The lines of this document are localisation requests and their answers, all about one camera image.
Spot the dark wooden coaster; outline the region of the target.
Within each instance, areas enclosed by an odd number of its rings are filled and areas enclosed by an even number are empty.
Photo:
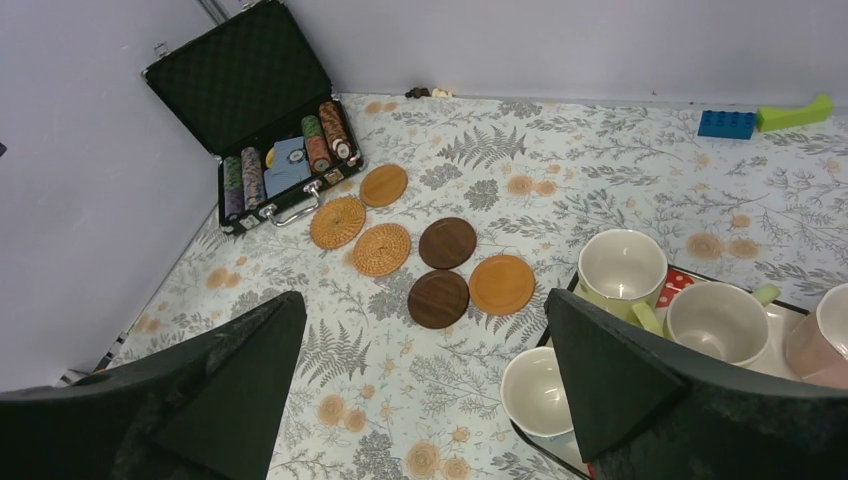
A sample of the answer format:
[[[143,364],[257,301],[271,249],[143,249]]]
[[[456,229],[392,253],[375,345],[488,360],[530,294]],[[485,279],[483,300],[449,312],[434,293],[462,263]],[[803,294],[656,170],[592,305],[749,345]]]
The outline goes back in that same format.
[[[419,255],[435,269],[452,269],[467,261],[477,245],[474,228],[458,217],[439,219],[429,225],[419,240]]]
[[[457,273],[434,270],[420,277],[407,298],[414,322],[428,329],[452,326],[466,312],[470,300],[466,281]]]

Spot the light wooden coaster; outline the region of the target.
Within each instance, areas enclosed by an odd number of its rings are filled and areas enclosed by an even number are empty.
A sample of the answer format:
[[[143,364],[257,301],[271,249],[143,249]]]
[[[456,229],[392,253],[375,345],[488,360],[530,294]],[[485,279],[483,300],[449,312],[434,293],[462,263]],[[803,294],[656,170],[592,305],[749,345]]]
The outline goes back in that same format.
[[[383,165],[364,178],[360,186],[360,199],[369,207],[385,207],[403,195],[407,184],[408,176],[403,168],[394,164]]]
[[[535,291],[535,275],[521,258],[495,255],[483,260],[469,280],[472,300],[493,316],[511,315],[524,308]]]

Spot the woven rattan coaster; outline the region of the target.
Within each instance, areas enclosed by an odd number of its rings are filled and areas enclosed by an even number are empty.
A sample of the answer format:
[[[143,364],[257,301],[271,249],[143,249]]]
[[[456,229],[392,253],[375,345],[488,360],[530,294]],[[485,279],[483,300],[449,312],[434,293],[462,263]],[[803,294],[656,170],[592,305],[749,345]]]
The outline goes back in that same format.
[[[376,225],[365,231],[353,249],[356,270],[368,277],[383,277],[399,269],[407,260],[411,239],[396,223]]]
[[[327,202],[310,223],[310,236],[323,250],[338,249],[352,241],[366,220],[365,205],[352,196]]]

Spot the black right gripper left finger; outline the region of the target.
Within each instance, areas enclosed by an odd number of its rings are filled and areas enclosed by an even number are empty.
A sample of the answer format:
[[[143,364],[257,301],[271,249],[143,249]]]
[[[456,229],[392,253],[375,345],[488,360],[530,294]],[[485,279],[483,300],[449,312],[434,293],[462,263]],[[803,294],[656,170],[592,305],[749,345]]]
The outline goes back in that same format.
[[[307,313],[296,291],[66,387],[1,397],[5,479],[263,479]]]

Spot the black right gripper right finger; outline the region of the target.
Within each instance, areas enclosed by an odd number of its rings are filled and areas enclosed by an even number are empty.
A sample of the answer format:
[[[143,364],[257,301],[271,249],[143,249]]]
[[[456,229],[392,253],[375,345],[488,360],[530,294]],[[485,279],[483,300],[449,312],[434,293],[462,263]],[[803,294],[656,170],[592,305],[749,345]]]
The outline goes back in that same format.
[[[847,394],[733,366],[553,289],[545,312],[599,479],[843,479]]]

